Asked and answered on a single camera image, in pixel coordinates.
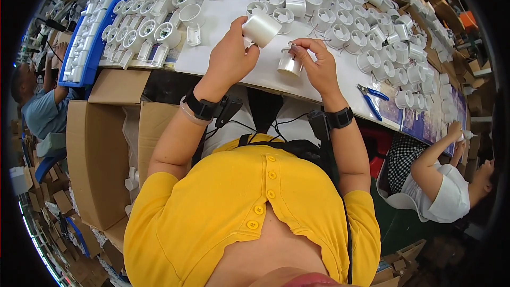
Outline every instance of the black strap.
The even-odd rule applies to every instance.
[[[239,138],[238,147],[247,146],[247,145],[267,145],[271,146],[275,149],[282,149],[287,151],[298,158],[305,159],[318,165],[328,176],[330,179],[332,178],[333,172],[330,170],[330,166],[332,165],[330,162],[330,158],[328,152],[324,149],[319,148],[312,142],[308,140],[292,140],[289,142],[252,142],[249,143],[248,139],[251,134],[244,134]],[[345,206],[345,201],[343,196],[338,193],[342,199],[344,205],[345,212],[345,220],[347,222],[347,254],[349,256],[349,271],[347,272],[347,284],[352,284],[352,237],[350,231],[349,224],[349,216],[347,214],[347,207]]]

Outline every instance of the checkered pattern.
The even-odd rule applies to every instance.
[[[426,148],[425,144],[412,137],[395,133],[388,152],[388,182],[392,193],[400,193],[411,173],[411,164]]]

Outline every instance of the black wristband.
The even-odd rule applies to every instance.
[[[350,107],[340,110],[338,112],[326,112],[326,119],[328,120],[329,129],[341,129],[346,127],[352,122],[354,115]]]

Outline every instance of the open cardboard box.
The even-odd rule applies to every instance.
[[[140,105],[138,167],[140,185],[152,151],[178,105],[141,102],[150,71],[102,70],[88,101],[72,100],[67,115],[67,162],[83,223],[101,230],[122,251],[128,222],[129,149],[122,127],[123,106]]]

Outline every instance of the woman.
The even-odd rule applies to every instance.
[[[388,154],[390,190],[411,196],[417,212],[428,220],[452,223],[468,214],[493,189],[494,160],[485,161],[470,183],[456,169],[465,141],[456,143],[450,164],[441,165],[437,160],[461,135],[461,124],[453,122],[448,134],[429,148],[402,134],[397,133],[393,139]]]
[[[215,104],[255,67],[258,47],[244,49],[246,20],[236,19],[213,49],[207,73],[154,149],[124,235],[128,277],[133,286],[368,286],[379,263],[380,232],[368,156],[352,116],[350,124],[330,131],[343,201],[321,168],[271,144],[251,145],[287,143],[267,134],[248,136],[238,122],[219,129],[206,142],[204,158],[187,172],[207,124],[214,122],[190,113],[192,102],[186,100],[193,93]],[[292,51],[326,111],[347,110],[335,59],[324,43],[297,39]],[[250,123],[243,101],[237,114]],[[308,123],[306,128],[297,129],[301,136],[275,130],[288,143],[311,136],[305,143],[316,147]],[[241,137],[249,144],[240,146]]]

